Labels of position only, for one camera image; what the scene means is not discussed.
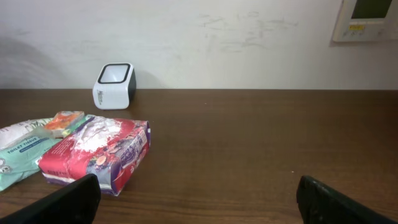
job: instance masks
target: thermostat display screen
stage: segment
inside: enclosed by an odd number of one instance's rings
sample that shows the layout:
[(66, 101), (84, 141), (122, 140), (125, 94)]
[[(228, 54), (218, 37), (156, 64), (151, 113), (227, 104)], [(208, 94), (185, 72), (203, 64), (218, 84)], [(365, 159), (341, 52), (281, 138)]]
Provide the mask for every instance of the thermostat display screen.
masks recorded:
[(392, 0), (357, 0), (352, 19), (385, 18)]
[(110, 64), (104, 67), (99, 78), (100, 83), (121, 83), (126, 80), (128, 64)]

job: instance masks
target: orange package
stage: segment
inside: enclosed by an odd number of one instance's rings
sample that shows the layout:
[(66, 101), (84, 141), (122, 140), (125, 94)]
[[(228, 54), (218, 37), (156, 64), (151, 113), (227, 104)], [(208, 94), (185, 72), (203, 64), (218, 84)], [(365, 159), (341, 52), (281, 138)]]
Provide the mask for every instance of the orange package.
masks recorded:
[(60, 111), (44, 128), (50, 130), (55, 138), (62, 138), (62, 132), (84, 117), (83, 111)]

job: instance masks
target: blue label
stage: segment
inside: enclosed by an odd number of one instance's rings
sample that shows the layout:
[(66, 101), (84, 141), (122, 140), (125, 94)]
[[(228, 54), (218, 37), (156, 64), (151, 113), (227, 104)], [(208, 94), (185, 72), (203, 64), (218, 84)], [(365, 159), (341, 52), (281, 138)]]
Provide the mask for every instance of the blue label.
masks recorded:
[(49, 139), (48, 139), (48, 138), (40, 139), (40, 140), (38, 140), (37, 142), (34, 142), (34, 143), (32, 143), (31, 145), (26, 146), (25, 148), (21, 149), (19, 152), (25, 152), (26, 150), (28, 150), (28, 149), (32, 148), (33, 146), (39, 144), (40, 142), (44, 142), (44, 141), (46, 141), (46, 140), (49, 140)]

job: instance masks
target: white speaker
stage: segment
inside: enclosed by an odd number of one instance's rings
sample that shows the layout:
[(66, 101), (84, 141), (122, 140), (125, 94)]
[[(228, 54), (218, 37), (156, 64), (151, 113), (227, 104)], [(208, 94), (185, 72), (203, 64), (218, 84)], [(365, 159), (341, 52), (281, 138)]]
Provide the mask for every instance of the white speaker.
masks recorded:
[(126, 109), (136, 92), (136, 74), (130, 63), (110, 63), (94, 84), (95, 106), (102, 110)]

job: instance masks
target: red package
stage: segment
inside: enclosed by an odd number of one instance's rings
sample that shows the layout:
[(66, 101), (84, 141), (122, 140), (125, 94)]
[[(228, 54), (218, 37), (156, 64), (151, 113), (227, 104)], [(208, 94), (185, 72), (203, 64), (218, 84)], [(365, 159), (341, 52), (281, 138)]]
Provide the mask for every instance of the red package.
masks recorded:
[(47, 151), (39, 167), (55, 184), (96, 174), (102, 192), (119, 195), (149, 146), (147, 121), (95, 116)]

